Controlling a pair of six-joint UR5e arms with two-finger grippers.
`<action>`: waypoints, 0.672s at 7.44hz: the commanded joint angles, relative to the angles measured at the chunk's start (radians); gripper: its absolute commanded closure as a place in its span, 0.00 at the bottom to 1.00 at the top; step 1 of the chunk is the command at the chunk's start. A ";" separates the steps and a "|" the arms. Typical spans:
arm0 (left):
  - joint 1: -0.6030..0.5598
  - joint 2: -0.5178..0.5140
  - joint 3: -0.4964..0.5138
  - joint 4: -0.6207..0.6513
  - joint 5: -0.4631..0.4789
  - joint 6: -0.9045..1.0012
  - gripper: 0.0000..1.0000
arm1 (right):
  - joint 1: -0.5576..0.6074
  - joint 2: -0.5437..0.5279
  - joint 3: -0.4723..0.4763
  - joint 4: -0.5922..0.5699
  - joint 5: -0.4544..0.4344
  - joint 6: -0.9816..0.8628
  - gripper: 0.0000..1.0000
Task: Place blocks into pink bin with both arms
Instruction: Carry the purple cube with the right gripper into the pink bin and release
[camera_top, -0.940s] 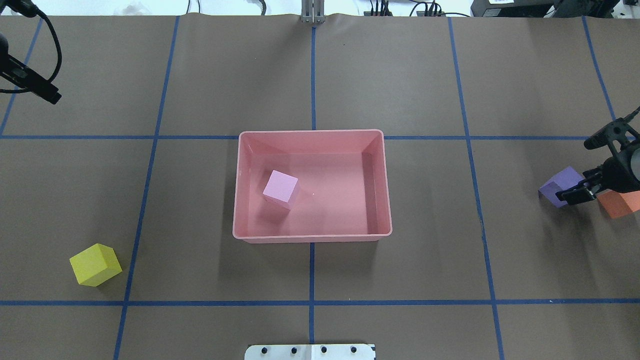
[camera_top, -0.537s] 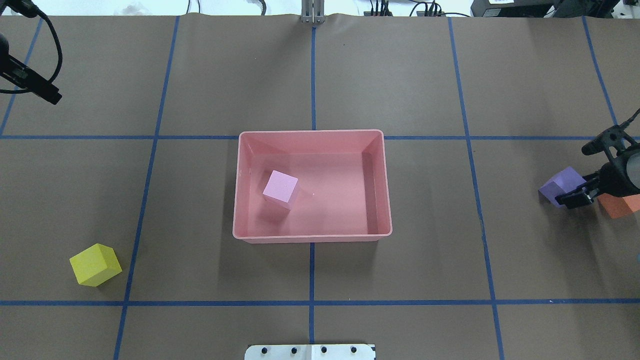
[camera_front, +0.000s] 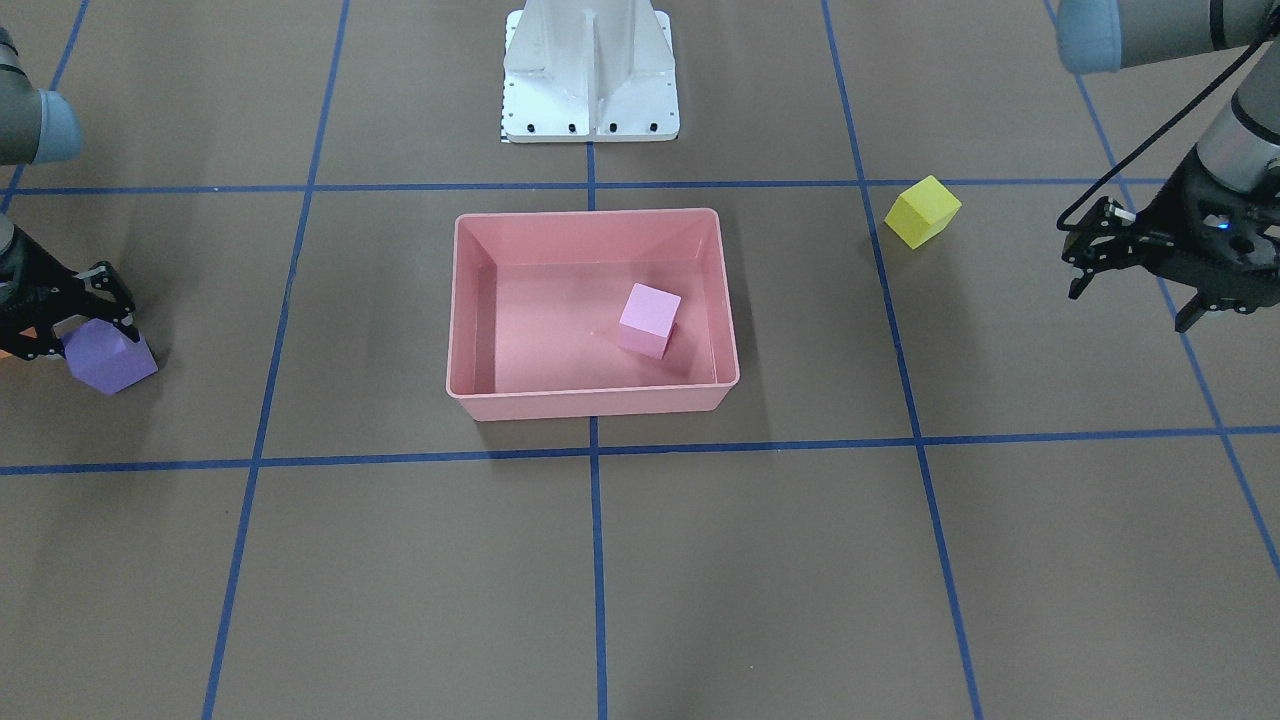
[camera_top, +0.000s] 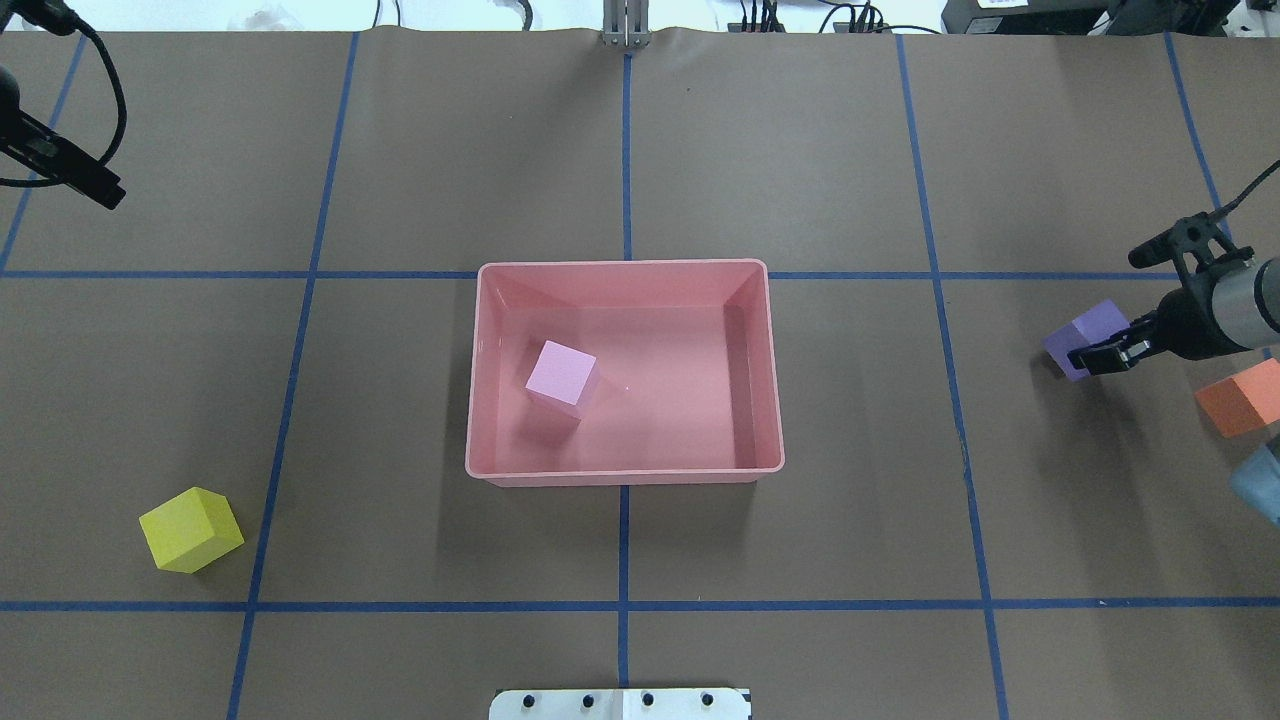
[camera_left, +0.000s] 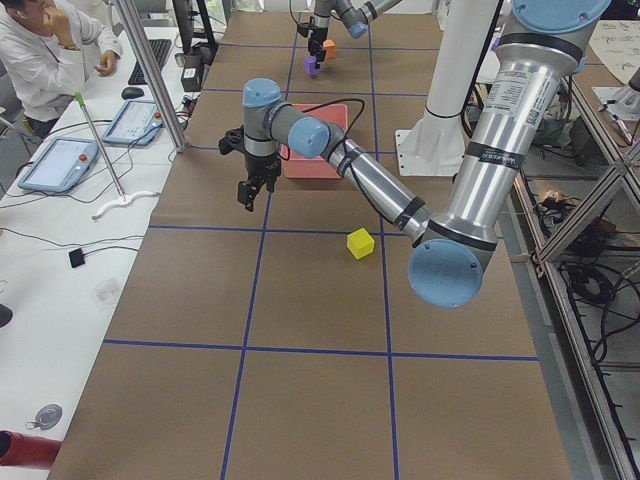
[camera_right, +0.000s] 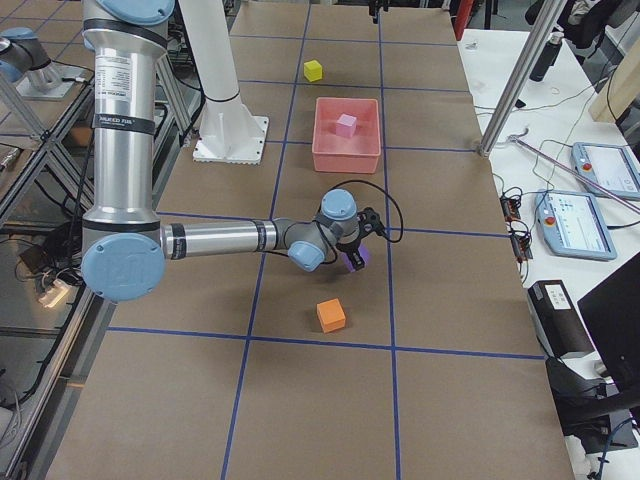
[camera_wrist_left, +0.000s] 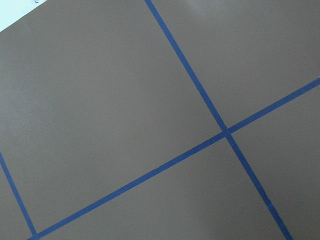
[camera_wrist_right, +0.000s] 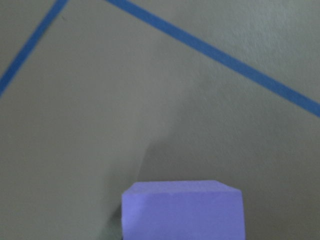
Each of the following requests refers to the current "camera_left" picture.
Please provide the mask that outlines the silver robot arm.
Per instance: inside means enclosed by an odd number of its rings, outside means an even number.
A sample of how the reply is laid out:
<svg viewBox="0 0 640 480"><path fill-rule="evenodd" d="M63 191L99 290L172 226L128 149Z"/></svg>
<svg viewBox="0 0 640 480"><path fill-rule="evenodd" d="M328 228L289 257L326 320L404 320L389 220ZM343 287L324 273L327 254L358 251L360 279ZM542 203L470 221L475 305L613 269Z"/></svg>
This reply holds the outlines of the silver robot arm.
<svg viewBox="0 0 640 480"><path fill-rule="evenodd" d="M337 14L351 37L357 39L368 31L375 19L398 3L400 0L366 1L361 7L355 8L348 0L316 1L309 21L297 25L297 32L308 39L309 55L305 58L305 71L309 75L318 74L328 55L324 42L328 39L332 13Z"/></svg>
<svg viewBox="0 0 640 480"><path fill-rule="evenodd" d="M396 141L409 175L451 175L446 206L424 201L338 125L285 102L279 85L256 78L243 89L243 126L220 142L243 153L248 177L238 199L251 208L272 189L286 146L322 158L413 242L409 283L424 301L455 308L479 292L495 251L498 211L518 175L562 78L582 66L604 1L455 1L446 20L423 117Z"/></svg>

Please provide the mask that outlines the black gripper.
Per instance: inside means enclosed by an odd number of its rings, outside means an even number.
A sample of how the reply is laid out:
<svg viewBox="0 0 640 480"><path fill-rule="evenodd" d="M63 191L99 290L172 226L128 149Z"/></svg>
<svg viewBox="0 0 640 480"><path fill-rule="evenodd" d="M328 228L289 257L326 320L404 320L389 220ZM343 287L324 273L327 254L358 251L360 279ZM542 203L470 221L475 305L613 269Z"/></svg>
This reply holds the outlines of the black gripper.
<svg viewBox="0 0 640 480"><path fill-rule="evenodd" d="M280 157L277 153L266 156L245 155L247 180L240 181L237 186L237 201L246 211L254 211L254 203L263 186L269 193L275 191L280 177Z"/></svg>
<svg viewBox="0 0 640 480"><path fill-rule="evenodd" d="M311 27L309 29L308 47L314 51L309 55L309 68L320 70L325 59L324 42L327 40L328 29L326 27Z"/></svg>

